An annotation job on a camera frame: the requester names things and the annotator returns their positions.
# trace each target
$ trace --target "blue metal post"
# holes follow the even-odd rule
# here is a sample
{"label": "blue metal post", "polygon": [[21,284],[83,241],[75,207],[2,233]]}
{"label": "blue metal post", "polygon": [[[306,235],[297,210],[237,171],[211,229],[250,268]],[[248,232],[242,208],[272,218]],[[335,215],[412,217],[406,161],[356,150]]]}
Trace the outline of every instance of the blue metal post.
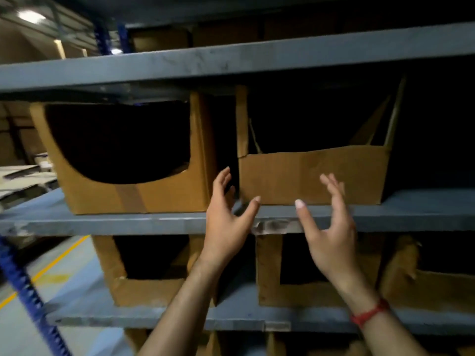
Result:
{"label": "blue metal post", "polygon": [[111,55],[111,37],[109,31],[100,24],[94,25],[94,36],[101,55]]}
{"label": "blue metal post", "polygon": [[120,46],[123,53],[132,53],[132,46],[129,41],[129,33],[123,24],[117,25],[117,31],[119,33]]}
{"label": "blue metal post", "polygon": [[31,320],[43,336],[53,356],[71,356],[56,326],[48,325],[43,301],[33,286],[28,274],[15,261],[15,248],[0,235],[0,267],[7,280],[18,294]]}

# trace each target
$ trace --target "hand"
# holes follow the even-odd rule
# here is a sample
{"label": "hand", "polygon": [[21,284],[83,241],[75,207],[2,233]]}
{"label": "hand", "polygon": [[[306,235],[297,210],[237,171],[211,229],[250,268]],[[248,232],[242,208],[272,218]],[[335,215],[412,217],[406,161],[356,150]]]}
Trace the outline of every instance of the hand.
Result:
{"label": "hand", "polygon": [[200,259],[217,267],[226,266],[244,245],[261,200],[260,196],[254,197],[240,217],[233,215],[234,186],[224,195],[230,180],[231,173],[226,167],[213,182],[213,196],[206,211],[206,236]]}
{"label": "hand", "polygon": [[338,291],[344,292],[352,282],[362,279],[356,262],[356,227],[343,198],[344,184],[333,174],[320,175],[320,181],[332,195],[330,228],[319,230],[302,200],[296,200],[295,207],[315,265]]}

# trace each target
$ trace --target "left hand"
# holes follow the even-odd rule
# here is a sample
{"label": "left hand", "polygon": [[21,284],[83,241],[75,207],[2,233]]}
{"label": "left hand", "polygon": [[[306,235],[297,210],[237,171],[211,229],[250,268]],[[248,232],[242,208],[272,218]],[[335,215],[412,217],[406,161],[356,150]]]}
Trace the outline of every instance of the left hand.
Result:
{"label": "left hand", "polygon": [[213,182],[213,196],[206,211],[205,242],[200,256],[201,260],[220,268],[225,267],[244,245],[260,206],[260,196],[257,196],[240,217],[233,215],[234,186],[224,195],[230,180],[230,169],[226,167]]}

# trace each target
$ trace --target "right hand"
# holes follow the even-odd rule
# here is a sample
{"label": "right hand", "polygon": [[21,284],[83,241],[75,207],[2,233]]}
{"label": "right hand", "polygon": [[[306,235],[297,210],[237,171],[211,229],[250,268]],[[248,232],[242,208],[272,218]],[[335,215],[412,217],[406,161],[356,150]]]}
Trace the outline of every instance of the right hand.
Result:
{"label": "right hand", "polygon": [[332,196],[330,228],[319,230],[302,200],[296,200],[295,207],[315,265],[338,291],[345,292],[351,283],[362,279],[356,261],[356,227],[344,201],[344,184],[333,174],[320,175],[320,181]]}

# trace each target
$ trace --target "yellow floor line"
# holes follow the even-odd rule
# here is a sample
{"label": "yellow floor line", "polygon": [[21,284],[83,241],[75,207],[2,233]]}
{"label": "yellow floor line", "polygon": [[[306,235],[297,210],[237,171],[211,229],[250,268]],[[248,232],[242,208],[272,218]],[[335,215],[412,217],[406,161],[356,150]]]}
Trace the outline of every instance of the yellow floor line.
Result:
{"label": "yellow floor line", "polygon": [[[37,281],[41,276],[43,276],[46,272],[48,272],[52,267],[54,267],[58,262],[60,262],[68,253],[73,251],[77,246],[79,246],[83,241],[85,241],[90,235],[83,236],[79,240],[77,240],[74,244],[72,244],[66,251],[64,251],[60,256],[56,257],[48,266],[38,272],[31,278],[32,282]],[[0,310],[3,309],[4,306],[8,305],[15,297],[17,293],[12,293],[9,297],[4,299],[0,302]]]}

